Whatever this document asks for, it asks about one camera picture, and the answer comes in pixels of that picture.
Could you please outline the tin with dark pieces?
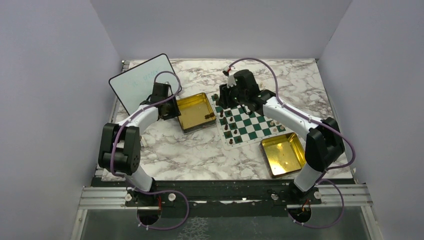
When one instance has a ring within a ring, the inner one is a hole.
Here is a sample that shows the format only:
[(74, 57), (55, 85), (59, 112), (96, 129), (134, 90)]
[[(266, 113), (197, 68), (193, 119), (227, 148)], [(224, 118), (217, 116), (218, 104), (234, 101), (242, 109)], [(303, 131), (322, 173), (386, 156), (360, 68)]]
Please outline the tin with dark pieces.
[[(189, 134), (216, 124), (216, 116), (204, 92), (177, 100), (181, 115), (178, 121), (184, 134)], [(214, 113), (214, 117), (205, 119), (204, 116)]]

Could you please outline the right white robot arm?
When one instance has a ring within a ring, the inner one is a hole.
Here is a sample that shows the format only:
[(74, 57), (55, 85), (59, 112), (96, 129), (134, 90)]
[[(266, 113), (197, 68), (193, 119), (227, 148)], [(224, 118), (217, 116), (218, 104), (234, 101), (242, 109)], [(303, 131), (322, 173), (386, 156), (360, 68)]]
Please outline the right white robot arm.
[(335, 119), (321, 119), (284, 103), (275, 92), (261, 90), (248, 70), (223, 71), (227, 82), (219, 86), (218, 105), (223, 109), (244, 105), (251, 112), (278, 121), (305, 140), (305, 166), (288, 190), (289, 199), (300, 204), (325, 170), (344, 152), (345, 145)]

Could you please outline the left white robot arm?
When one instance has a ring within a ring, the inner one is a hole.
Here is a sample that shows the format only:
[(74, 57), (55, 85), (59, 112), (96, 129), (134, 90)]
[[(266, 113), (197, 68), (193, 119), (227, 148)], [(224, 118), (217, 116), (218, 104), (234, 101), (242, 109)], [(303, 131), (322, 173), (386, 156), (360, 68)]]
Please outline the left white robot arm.
[(106, 123), (102, 129), (98, 165), (114, 176), (123, 177), (139, 190), (138, 199), (144, 205), (157, 200), (152, 188), (154, 179), (140, 166), (141, 133), (158, 120), (168, 120), (181, 115), (176, 96), (166, 83), (154, 83), (151, 95), (138, 109), (118, 123)]

